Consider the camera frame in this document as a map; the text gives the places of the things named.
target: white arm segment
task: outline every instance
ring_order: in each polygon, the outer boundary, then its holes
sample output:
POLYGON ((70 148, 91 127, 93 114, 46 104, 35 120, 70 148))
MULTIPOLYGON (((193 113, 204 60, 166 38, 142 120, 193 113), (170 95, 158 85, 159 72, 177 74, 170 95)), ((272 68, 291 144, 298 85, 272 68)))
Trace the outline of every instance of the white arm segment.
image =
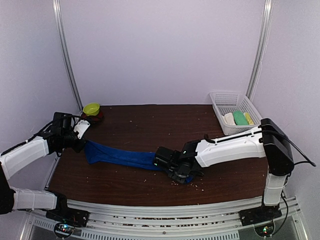
POLYGON ((0 156, 4 175, 9 180, 16 172, 49 153, 47 141, 37 136, 34 140, 22 145, 7 154, 0 156))
MULTIPOLYGON (((202 168, 205 168, 214 164, 238 159, 263 158, 266 156, 266 153, 263 143, 259 142, 259 139, 262 138, 260 130, 260 128, 254 127, 249 131, 239 134, 212 139, 215 143, 202 140, 195 149, 197 152, 195 159, 202 168)), ((263 202, 266 206, 278 205, 286 178, 287 176, 267 174, 263 196, 263 202)))
POLYGON ((266 176, 266 183, 264 188, 263 203, 266 206, 276 206, 281 199, 281 193, 285 188, 287 175, 275 176, 268 173, 266 176))
POLYGON ((266 156, 264 145, 263 143, 259 142, 259 139, 262 138, 262 133, 254 134, 255 132, 259 131, 261 131, 260 128, 254 127, 249 131, 238 133, 232 136, 212 139, 216 143, 209 143, 206 140, 202 140, 198 143, 195 149, 197 152, 195 159, 201 167, 205 168, 214 164, 237 159, 263 158, 266 156))
POLYGON ((19 189, 11 186, 15 191, 14 206, 12 210, 20 209, 55 209, 57 197, 48 191, 36 191, 29 189, 19 189))

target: wire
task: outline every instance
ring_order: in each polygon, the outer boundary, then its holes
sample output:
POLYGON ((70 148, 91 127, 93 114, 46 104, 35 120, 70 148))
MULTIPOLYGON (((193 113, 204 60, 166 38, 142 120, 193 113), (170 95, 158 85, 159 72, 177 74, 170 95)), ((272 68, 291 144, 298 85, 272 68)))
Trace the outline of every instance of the wire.
POLYGON ((203 138, 204 138, 204 140, 206 140, 208 143, 210 143, 210 144, 215 144, 216 142, 214 141, 214 140, 211 140, 210 138, 209 138, 209 135, 208 134, 205 134, 204 136, 203 136, 203 138))
POLYGON ((286 140, 288 143, 290 143, 304 158, 306 161, 304 162, 297 162, 297 164, 300 164, 300 163, 309 163, 311 164, 313 167, 316 167, 317 165, 311 161, 305 154, 303 151, 300 150, 300 148, 297 147, 297 145, 295 145, 287 136, 283 135, 283 134, 280 134, 278 133, 277 131, 272 131, 272 130, 263 130, 262 133, 269 133, 269 134, 272 134, 272 135, 277 135, 281 138, 283 138, 284 140, 286 140))
POLYGON ((283 193, 284 193, 284 192, 281 193, 281 198, 282 198, 282 200, 284 201, 284 204, 285 204, 285 206, 286 206, 286 214, 285 214, 284 220, 283 220, 283 222, 281 223, 280 227, 279 227, 275 232, 273 232, 273 233, 270 235, 270 237, 273 237, 274 235, 276 235, 276 234, 280 231, 280 229, 285 225, 285 222, 286 222, 286 220, 287 220, 287 218, 288 218, 289 206, 288 206, 288 203, 287 203, 286 199, 285 199, 284 196, 283 196, 283 193))
POLYGON ((11 152, 12 150, 14 150, 14 149, 16 149, 16 148, 18 148, 18 147, 20 147, 20 146, 23 146, 23 145, 27 144, 28 142, 32 141, 33 139, 36 138, 36 136, 38 136, 40 133, 42 133, 42 132, 43 132, 47 127, 49 127, 51 124, 53 124, 53 123, 55 123, 55 122, 57 122, 57 121, 63 120, 63 119, 68 119, 68 118, 78 118, 78 119, 81 119, 81 120, 86 120, 84 117, 77 116, 77 115, 67 115, 67 116, 63 116, 63 117, 59 117, 59 118, 57 118, 57 119, 54 119, 54 120, 48 122, 43 128, 41 128, 37 133, 35 133, 35 134, 34 134, 32 137, 30 137, 29 139, 27 139, 27 140, 25 140, 25 141, 23 141, 23 142, 20 142, 20 143, 18 143, 17 145, 14 145, 14 146, 10 147, 9 149, 3 151, 0 156, 3 156, 3 155, 5 155, 5 154, 11 152))

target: blue towel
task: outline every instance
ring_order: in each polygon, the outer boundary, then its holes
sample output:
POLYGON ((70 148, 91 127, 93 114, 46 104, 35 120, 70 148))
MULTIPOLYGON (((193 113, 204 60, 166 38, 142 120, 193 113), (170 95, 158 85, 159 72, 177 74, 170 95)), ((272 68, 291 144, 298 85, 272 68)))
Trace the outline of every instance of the blue towel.
MULTIPOLYGON (((89 164, 97 162, 118 164, 147 170, 163 171, 153 164, 154 152, 125 151, 87 141, 84 147, 85 157, 89 164)), ((191 182, 192 176, 187 177, 186 183, 191 182)))

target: wooden table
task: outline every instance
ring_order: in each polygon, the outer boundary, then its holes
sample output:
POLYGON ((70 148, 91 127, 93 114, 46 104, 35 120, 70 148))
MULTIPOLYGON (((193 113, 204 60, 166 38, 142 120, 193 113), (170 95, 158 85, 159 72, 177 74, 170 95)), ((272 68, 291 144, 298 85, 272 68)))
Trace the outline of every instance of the wooden table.
MULTIPOLYGON (((155 152, 159 146, 181 150, 184 143, 223 137, 211 105, 102 106, 105 119, 85 138, 109 147, 155 152)), ((123 206, 182 206, 220 203, 261 196, 265 158, 224 162, 204 169, 204 177, 176 184, 164 172, 98 162, 85 153, 64 151, 49 190, 68 199, 123 206)))

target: plastic basket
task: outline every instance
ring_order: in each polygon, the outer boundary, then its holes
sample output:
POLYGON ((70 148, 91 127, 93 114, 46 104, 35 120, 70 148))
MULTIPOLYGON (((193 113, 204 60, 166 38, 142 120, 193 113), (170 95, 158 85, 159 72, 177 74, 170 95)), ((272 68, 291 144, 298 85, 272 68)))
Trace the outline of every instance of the plastic basket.
POLYGON ((260 125, 262 117, 245 95, 237 92, 211 92, 209 95, 213 102, 213 110, 225 135, 242 133, 260 125), (222 115, 234 111, 249 113, 254 125, 232 126, 225 124, 222 115))

